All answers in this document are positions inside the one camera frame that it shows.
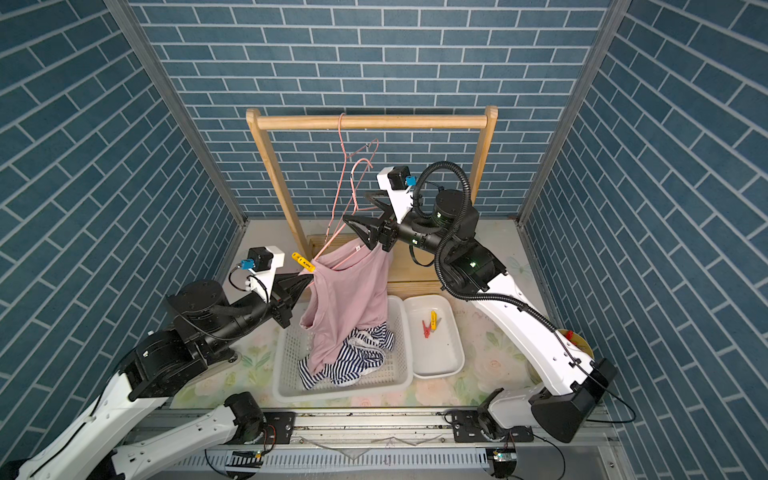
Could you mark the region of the pink hanger with pink top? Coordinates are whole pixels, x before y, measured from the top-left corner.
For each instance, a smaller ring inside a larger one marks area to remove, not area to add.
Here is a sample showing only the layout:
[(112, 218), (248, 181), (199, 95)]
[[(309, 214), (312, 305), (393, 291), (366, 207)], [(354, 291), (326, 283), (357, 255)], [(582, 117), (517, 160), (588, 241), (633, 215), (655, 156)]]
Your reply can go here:
[(364, 179), (365, 175), (373, 169), (373, 160), (375, 157), (376, 157), (376, 153), (372, 153), (368, 157), (361, 157), (360, 159), (356, 160), (355, 163), (352, 165), (349, 175), (347, 177), (345, 177), (344, 175), (341, 176), (338, 184), (337, 195), (334, 197), (334, 204), (338, 203), (338, 200), (340, 198), (341, 186), (345, 179), (347, 179), (349, 182), (350, 198), (347, 201), (347, 204), (344, 210), (342, 211), (342, 214), (339, 216), (339, 219), (336, 221), (336, 223), (334, 223), (334, 219), (336, 218), (335, 216), (336, 207), (333, 207), (332, 217), (328, 223), (327, 235), (324, 239), (324, 242), (320, 250), (313, 255), (312, 257), (313, 261), (319, 258), (327, 250), (329, 245), (333, 243), (335, 239), (344, 230), (345, 226), (342, 220), (343, 216), (346, 214), (356, 214), (360, 211), (360, 207), (357, 199), (357, 189), (360, 183), (362, 182), (362, 180)]

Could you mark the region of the yellow clothespin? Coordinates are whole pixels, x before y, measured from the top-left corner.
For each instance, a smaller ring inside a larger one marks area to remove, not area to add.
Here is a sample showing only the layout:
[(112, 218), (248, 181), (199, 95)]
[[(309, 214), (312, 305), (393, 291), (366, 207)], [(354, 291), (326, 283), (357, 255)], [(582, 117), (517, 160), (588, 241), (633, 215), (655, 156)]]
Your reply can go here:
[(440, 317), (438, 313), (435, 310), (432, 310), (430, 312), (430, 323), (429, 323), (429, 328), (432, 332), (435, 332), (437, 330), (439, 321), (440, 321)]
[(302, 256), (299, 252), (294, 252), (291, 255), (291, 258), (309, 273), (313, 273), (316, 269), (316, 267), (312, 264), (312, 262), (307, 258), (305, 258), (304, 256)]

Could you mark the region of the pink tank top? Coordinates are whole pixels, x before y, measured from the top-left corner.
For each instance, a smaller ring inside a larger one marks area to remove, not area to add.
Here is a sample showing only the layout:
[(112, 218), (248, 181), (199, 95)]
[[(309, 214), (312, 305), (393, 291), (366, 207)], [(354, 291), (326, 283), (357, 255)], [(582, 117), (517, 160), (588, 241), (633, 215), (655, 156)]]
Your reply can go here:
[(308, 372), (337, 361), (353, 330), (370, 330), (388, 319), (387, 283), (393, 254), (351, 240), (312, 260), (310, 301), (300, 325), (312, 336)]

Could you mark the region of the pink wire hanger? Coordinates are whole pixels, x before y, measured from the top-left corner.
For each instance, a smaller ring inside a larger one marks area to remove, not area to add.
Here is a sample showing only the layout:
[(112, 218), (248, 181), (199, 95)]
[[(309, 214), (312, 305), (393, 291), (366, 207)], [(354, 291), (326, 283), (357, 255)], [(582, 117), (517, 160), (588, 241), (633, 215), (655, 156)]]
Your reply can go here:
[[(348, 151), (342, 132), (342, 123), (345, 114), (341, 113), (337, 120), (337, 135), (343, 156), (342, 170), (339, 175), (336, 192), (331, 208), (331, 218), (328, 221), (325, 242), (335, 239), (344, 229), (342, 217), (347, 214), (357, 214), (360, 211), (369, 210), (369, 207), (361, 208), (358, 200), (358, 187), (365, 175), (373, 169), (373, 160), (378, 152), (380, 141), (378, 138), (364, 144), (355, 151)], [(342, 200), (342, 187), (348, 184), (349, 198), (340, 214), (337, 207)]]

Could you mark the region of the blue white striped tank top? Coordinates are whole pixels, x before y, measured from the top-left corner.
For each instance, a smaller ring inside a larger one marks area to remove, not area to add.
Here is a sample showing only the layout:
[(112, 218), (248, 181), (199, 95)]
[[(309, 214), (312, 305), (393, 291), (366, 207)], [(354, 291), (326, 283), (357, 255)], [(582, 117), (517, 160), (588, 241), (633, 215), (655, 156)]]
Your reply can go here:
[(379, 370), (394, 346), (395, 336), (386, 323), (367, 330), (353, 329), (342, 342), (336, 360), (319, 372), (310, 372), (308, 358), (298, 363), (301, 384), (305, 390), (322, 381), (329, 381), (335, 387), (352, 386)]

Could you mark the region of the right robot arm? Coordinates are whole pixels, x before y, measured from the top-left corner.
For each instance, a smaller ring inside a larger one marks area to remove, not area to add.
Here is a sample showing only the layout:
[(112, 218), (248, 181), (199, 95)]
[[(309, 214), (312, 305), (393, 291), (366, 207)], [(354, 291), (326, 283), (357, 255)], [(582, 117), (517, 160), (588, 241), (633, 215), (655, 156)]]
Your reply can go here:
[(378, 181), (379, 190), (365, 197), (379, 216), (346, 215), (344, 223), (368, 249), (389, 251), (403, 242), (432, 254), (441, 287), (488, 316), (539, 375), (539, 383), (523, 393), (498, 389), (484, 401), (487, 433), (533, 420), (550, 437), (571, 442), (608, 393), (616, 367), (568, 340), (525, 300), (503, 262), (477, 240), (479, 214), (460, 166), (435, 162), (418, 177), (406, 167), (388, 167)]

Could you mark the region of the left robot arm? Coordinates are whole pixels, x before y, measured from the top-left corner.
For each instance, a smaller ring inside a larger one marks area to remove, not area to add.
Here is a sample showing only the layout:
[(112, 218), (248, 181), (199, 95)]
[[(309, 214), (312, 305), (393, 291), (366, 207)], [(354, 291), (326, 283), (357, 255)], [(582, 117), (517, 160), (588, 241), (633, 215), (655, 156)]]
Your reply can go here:
[(229, 303), (222, 285), (201, 280), (171, 295), (170, 327), (149, 335), (118, 362), (97, 399), (48, 447), (8, 461), (4, 479), (144, 479), (188, 454), (232, 441), (258, 441), (266, 418), (247, 392), (151, 440), (123, 444), (145, 417), (190, 381), (235, 356), (232, 344), (275, 320), (287, 328), (310, 275), (278, 274), (266, 295), (250, 292)]

